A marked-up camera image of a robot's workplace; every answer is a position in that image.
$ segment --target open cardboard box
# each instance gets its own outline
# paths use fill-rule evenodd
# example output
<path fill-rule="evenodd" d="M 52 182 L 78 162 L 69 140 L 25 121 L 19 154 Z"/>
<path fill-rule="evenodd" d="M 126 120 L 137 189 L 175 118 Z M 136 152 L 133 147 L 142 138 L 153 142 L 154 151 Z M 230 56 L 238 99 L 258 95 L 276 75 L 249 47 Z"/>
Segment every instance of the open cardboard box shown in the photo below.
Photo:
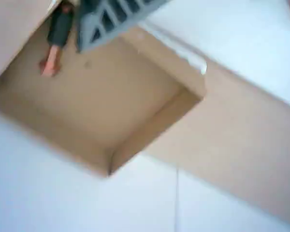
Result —
<path fill-rule="evenodd" d="M 38 63 L 47 51 L 48 24 L 0 77 L 0 112 L 102 175 L 123 165 L 202 99 L 200 73 L 153 37 L 158 60 L 124 37 L 80 55 L 73 32 L 60 73 L 41 77 Z M 150 36 L 143 33 L 136 39 Z M 189 78 L 195 80 L 190 90 Z"/>

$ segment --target gray plastic object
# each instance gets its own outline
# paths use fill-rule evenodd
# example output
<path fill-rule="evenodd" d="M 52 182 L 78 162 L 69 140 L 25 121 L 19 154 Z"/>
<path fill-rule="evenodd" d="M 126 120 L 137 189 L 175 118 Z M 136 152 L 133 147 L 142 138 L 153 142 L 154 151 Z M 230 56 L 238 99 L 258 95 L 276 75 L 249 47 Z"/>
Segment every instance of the gray plastic object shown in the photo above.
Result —
<path fill-rule="evenodd" d="M 78 51 L 87 51 L 110 41 L 165 2 L 167 0 L 81 0 Z"/>

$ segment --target gray grille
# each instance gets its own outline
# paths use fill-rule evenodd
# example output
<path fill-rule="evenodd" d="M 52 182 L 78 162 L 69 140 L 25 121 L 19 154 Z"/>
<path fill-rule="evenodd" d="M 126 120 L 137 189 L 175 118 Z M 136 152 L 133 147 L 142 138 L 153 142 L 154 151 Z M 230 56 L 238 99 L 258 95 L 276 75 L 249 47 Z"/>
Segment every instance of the gray grille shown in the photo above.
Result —
<path fill-rule="evenodd" d="M 81 0 L 77 45 L 89 50 L 113 39 L 167 0 Z"/>

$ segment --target white floor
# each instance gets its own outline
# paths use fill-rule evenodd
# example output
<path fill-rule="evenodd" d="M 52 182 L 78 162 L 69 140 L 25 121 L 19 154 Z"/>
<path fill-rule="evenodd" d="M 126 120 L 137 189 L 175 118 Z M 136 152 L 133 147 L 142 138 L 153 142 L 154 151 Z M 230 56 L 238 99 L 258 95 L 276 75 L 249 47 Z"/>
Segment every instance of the white floor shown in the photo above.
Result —
<path fill-rule="evenodd" d="M 108 179 L 0 117 L 0 232 L 290 232 L 290 225 L 140 153 Z"/>
<path fill-rule="evenodd" d="M 173 0 L 148 19 L 290 104 L 288 0 Z"/>

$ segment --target small figurine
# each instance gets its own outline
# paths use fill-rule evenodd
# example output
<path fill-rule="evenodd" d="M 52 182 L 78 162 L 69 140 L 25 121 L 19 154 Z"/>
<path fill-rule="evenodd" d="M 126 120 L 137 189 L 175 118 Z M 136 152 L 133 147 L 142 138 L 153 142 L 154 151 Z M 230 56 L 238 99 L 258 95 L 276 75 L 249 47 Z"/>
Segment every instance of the small figurine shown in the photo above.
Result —
<path fill-rule="evenodd" d="M 40 62 L 41 74 L 52 77 L 60 70 L 60 57 L 66 45 L 73 23 L 74 6 L 64 0 L 52 14 L 51 26 L 47 40 L 49 49 Z"/>

